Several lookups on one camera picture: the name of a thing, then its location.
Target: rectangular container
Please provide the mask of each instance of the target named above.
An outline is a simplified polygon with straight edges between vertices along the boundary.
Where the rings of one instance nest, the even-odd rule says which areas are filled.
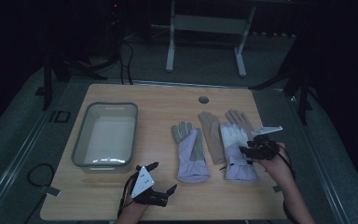
[[[138,119],[134,103],[88,106],[72,153],[72,162],[88,173],[127,173],[131,169]]]

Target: gray floor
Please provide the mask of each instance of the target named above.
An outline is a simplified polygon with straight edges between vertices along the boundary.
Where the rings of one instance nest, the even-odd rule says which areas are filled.
[[[137,35],[126,38],[133,48],[131,77],[136,85],[246,88],[273,77],[294,40],[282,36],[250,36],[243,53],[248,76],[243,78],[237,75],[234,61],[232,44],[236,41],[235,37],[223,36],[222,39],[222,36],[214,36],[215,39],[208,41],[195,41],[193,34],[188,33],[178,34],[174,70],[166,73],[166,34],[164,30],[156,30],[151,42],[144,42]],[[123,46],[122,54],[124,63],[127,63],[131,56],[130,48]],[[106,83],[120,82],[117,65],[99,73],[109,77]],[[0,223],[49,223],[38,215],[43,195],[27,181],[27,175],[41,163],[57,167],[87,87],[96,82],[81,74],[73,74],[69,83],[54,82],[54,102],[48,111],[43,112],[43,98],[34,95],[36,89],[43,85],[43,73],[41,70],[35,73],[0,118],[0,183],[7,183],[0,185]],[[316,221],[358,223],[358,175],[345,147],[323,109],[311,98],[312,110],[307,112],[308,125],[301,124],[296,115],[296,102],[280,91],[284,83],[282,81],[267,90],[254,91],[263,124],[284,127],[282,132],[271,137],[287,145],[297,173],[297,184]],[[51,120],[54,111],[69,112],[71,116],[68,122]],[[4,175],[12,170],[18,172]],[[51,176],[48,170],[39,167],[36,171],[32,175],[35,180],[49,182]],[[251,223],[267,221],[254,220]]]

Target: table top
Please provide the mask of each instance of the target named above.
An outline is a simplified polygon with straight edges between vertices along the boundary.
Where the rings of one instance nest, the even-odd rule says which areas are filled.
[[[208,104],[199,97],[206,96]],[[126,174],[88,174],[76,167],[71,155],[87,106],[94,102],[138,105],[133,165]],[[184,86],[142,86],[92,84],[83,101],[74,128],[62,153],[51,186],[61,190],[59,197],[48,195],[40,216],[44,220],[116,220],[124,184],[136,165],[158,161],[150,172],[153,190],[165,192],[177,184],[166,207],[149,206],[142,220],[234,220],[282,219],[283,196],[262,166],[255,163],[258,180],[254,183],[231,183],[224,179],[225,164],[214,165],[203,139],[204,155],[211,178],[197,184],[176,179],[177,145],[171,127],[180,121],[200,127],[198,114],[208,111],[225,122],[229,109],[245,112],[253,126],[262,126],[254,97],[246,89]]]

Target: brown glove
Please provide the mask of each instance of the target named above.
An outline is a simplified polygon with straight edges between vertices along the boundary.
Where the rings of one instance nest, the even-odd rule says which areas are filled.
[[[252,131],[254,131],[255,128],[252,126],[251,121],[245,113],[230,109],[226,113],[226,118],[230,121],[230,123],[237,124],[238,127],[244,129],[248,135],[249,141],[253,141],[254,137],[252,135]]]
[[[206,145],[211,153],[213,164],[218,165],[226,162],[225,151],[220,136],[220,121],[209,112],[199,114]]]

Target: dark background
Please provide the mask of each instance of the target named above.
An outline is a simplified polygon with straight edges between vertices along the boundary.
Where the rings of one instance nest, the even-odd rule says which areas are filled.
[[[150,24],[169,24],[170,1],[115,2],[120,6],[115,9],[117,18],[145,39],[150,37]],[[205,4],[191,2],[184,0],[178,9],[191,13],[190,9]],[[208,2],[212,9],[205,15],[243,16],[235,1],[231,7]],[[309,6],[313,1],[254,2],[259,8],[252,32],[298,35],[307,43],[294,45],[287,64],[297,67],[311,60],[310,84],[358,171],[358,1],[320,1],[316,7]],[[25,80],[43,65],[47,49],[79,61],[86,61],[92,49],[101,51],[98,39],[107,32],[111,6],[104,0],[0,0],[0,116]],[[311,50],[313,57],[306,57]]]

